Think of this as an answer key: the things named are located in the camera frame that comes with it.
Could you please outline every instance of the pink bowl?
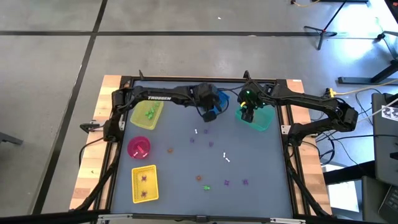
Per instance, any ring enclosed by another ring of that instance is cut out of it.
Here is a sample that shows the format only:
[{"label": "pink bowl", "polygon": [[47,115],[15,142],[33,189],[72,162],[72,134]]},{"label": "pink bowl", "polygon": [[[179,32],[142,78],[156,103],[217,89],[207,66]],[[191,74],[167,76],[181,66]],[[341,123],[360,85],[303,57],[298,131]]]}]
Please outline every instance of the pink bowl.
[{"label": "pink bowl", "polygon": [[144,136],[137,136],[129,141],[127,152],[134,159],[146,159],[150,151],[150,142]]}]

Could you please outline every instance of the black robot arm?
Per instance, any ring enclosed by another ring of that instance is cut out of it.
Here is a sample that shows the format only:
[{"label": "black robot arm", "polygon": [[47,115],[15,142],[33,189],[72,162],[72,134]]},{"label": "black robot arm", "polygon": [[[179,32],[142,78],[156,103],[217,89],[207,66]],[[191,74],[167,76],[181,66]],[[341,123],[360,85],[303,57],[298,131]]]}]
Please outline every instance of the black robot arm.
[{"label": "black robot arm", "polygon": [[173,89],[142,86],[122,88],[112,92],[112,116],[104,124],[104,141],[118,142],[122,139],[119,128],[121,115],[143,100],[172,101],[185,107],[194,106],[205,122],[216,119],[217,115],[212,111],[214,107],[221,111],[218,89],[208,83],[178,86]]},{"label": "black robot arm", "polygon": [[287,139],[292,146],[300,146],[303,138],[309,134],[319,134],[329,130],[348,132],[355,129],[358,112],[342,99],[296,93],[278,82],[275,85],[260,86],[250,79],[248,71],[244,77],[248,82],[239,92],[238,102],[242,106],[242,119],[249,123],[253,121],[254,110],[265,105],[302,106],[322,111],[328,116],[312,123],[291,124]]}]

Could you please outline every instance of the yellow tray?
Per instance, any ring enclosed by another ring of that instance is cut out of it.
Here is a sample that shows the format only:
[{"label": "yellow tray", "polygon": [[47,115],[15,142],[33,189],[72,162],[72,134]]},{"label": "yellow tray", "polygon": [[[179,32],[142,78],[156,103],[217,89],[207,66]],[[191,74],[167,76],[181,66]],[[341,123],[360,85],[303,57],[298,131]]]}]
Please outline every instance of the yellow tray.
[{"label": "yellow tray", "polygon": [[[139,102],[134,107],[134,111],[132,112],[132,115],[130,117],[130,122],[140,128],[145,128],[148,130],[155,129],[157,120],[162,113],[163,105],[163,101],[144,100],[142,102]],[[154,112],[151,119],[149,119],[145,115],[145,113],[149,112],[151,108],[154,109]]]},{"label": "yellow tray", "polygon": [[132,169],[131,182],[133,203],[148,202],[159,199],[155,165]]}]

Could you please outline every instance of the concrete floor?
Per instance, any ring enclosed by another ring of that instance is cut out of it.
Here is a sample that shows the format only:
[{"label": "concrete floor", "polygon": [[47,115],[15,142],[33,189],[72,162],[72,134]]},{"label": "concrete floor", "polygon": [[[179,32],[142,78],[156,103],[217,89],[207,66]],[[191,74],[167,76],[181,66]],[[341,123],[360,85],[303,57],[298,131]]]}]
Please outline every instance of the concrete floor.
[{"label": "concrete floor", "polygon": [[[100,0],[1,1],[0,30],[92,30],[100,4]],[[339,5],[109,0],[100,30],[302,32],[304,25],[322,28]],[[301,79],[305,91],[313,95],[323,94],[326,87],[355,90],[363,86],[338,85],[336,78],[371,77],[392,59],[383,41],[372,40],[381,30],[379,12],[370,4],[348,4],[331,25],[343,37],[327,39],[321,51],[315,49],[314,37],[97,37],[44,212],[68,209],[78,151],[86,142],[78,126],[92,118],[103,75],[137,75],[141,69],[144,75],[241,77],[249,70],[258,78]],[[20,147],[0,144],[0,216],[28,212],[88,38],[0,36],[0,131],[25,141]],[[392,86],[379,89],[398,92]],[[365,108],[370,107],[370,95],[368,91],[359,96]],[[344,98],[358,108],[353,95]],[[314,111],[311,115],[318,117]],[[371,133],[372,127],[363,122],[355,132],[336,136]],[[372,139],[348,139],[344,144],[356,162],[374,158]],[[330,149],[326,141],[319,146],[321,152]],[[339,144],[334,161],[353,164]]]}]

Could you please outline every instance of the tripod stand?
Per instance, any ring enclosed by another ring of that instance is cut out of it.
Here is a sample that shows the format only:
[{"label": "tripod stand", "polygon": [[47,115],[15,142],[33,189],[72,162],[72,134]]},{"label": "tripod stand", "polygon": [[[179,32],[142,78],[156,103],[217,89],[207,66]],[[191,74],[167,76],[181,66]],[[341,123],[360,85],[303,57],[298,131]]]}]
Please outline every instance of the tripod stand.
[{"label": "tripod stand", "polygon": [[344,0],[344,2],[341,4],[341,6],[337,9],[337,11],[335,12],[335,14],[333,15],[333,17],[329,20],[328,24],[325,26],[324,29],[319,29],[319,28],[315,28],[315,27],[310,27],[310,26],[304,26],[305,29],[311,29],[311,30],[315,30],[315,31],[320,31],[320,39],[319,39],[319,44],[318,44],[318,50],[321,49],[322,47],[322,42],[323,42],[323,37],[325,35],[327,35],[327,37],[333,37],[335,35],[337,35],[337,32],[328,32],[326,31],[327,28],[329,27],[329,25],[331,24],[331,22],[335,19],[335,17],[337,16],[338,12],[340,12],[341,8],[343,8],[343,6],[346,4],[347,0]]}]

